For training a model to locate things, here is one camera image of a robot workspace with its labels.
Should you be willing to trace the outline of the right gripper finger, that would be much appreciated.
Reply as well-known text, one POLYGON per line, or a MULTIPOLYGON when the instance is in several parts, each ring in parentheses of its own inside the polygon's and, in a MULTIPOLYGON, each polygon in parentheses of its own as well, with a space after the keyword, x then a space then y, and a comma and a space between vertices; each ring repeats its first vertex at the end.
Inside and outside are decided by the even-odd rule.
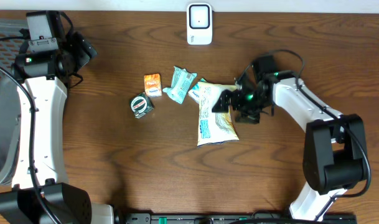
POLYGON ((235 121, 237 123, 258 124, 260 122, 260 114, 240 113, 235 117, 235 121))
POLYGON ((236 110, 236 91, 224 90, 212 107, 212 112, 227 113, 230 106, 236 110))

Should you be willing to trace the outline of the yellow snack chip bag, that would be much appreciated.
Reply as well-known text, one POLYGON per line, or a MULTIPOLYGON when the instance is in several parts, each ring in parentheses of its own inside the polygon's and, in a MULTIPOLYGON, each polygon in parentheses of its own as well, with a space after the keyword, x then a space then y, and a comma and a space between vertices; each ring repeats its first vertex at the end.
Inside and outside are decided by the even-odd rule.
POLYGON ((198 147, 239 140, 233 127, 230 110, 226 113, 212 112, 212 108, 225 90, 236 90, 236 86, 199 82, 198 147))

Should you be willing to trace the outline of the teal tissue pack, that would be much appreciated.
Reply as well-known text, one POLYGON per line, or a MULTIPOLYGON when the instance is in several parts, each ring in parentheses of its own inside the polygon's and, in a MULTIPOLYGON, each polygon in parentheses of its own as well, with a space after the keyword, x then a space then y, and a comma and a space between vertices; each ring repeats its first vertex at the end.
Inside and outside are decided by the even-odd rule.
POLYGON ((201 78, 189 91, 188 95, 197 103, 199 104, 199 83, 206 82, 206 79, 201 78))

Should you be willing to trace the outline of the light green wipes packet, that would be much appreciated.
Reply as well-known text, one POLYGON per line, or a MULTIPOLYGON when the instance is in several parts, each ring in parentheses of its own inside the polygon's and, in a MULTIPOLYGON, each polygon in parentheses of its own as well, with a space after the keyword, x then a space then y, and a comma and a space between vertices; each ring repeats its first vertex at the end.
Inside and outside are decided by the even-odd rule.
POLYGON ((171 87, 165 87, 162 91, 166 93, 173 101, 178 104, 182 104, 192 82, 196 77, 196 73, 190 73, 184 68, 175 66, 171 87))

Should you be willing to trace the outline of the orange tissue pack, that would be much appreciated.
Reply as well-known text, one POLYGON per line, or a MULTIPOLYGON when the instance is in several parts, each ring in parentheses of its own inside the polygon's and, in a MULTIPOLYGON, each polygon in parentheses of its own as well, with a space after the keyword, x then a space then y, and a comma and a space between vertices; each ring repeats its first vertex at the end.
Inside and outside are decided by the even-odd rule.
POLYGON ((148 97, 162 96, 161 76, 159 73, 144 76, 144 90, 148 97))

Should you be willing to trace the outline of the dark green round-label packet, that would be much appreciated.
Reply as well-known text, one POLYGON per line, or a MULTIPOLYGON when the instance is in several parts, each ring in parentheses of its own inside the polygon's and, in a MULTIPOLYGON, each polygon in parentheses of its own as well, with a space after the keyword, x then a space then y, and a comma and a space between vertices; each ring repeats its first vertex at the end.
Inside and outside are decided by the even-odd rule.
POLYGON ((145 92, 142 92, 138 96, 131 99, 129 105, 133 111, 134 117, 137 119, 142 118, 154 109, 154 105, 145 92))

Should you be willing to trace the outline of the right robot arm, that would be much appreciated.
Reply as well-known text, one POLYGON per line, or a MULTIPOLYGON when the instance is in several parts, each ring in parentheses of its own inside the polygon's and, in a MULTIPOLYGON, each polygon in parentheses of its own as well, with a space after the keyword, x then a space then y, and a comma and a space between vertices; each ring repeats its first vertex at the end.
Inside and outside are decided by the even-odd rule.
POLYGON ((371 182, 365 130, 356 114, 344 115, 318 99, 294 71, 264 73, 250 84, 246 75, 235 82, 233 90, 223 90, 212 112, 239 111, 238 121, 259 123, 265 107, 284 109, 305 132, 302 169, 306 183, 289 206, 293 220, 323 221, 323 216, 338 198, 359 182, 364 189, 371 182))

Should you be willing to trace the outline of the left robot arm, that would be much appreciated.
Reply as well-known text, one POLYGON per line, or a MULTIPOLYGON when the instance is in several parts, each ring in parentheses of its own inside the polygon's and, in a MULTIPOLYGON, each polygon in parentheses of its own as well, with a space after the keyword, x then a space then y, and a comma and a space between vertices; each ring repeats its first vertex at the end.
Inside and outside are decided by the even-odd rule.
POLYGON ((63 111, 70 77, 96 55, 78 32, 32 34, 7 76, 17 86, 20 131, 9 167, 12 188, 0 193, 9 223, 118 223, 108 204, 69 184, 63 160, 63 111))

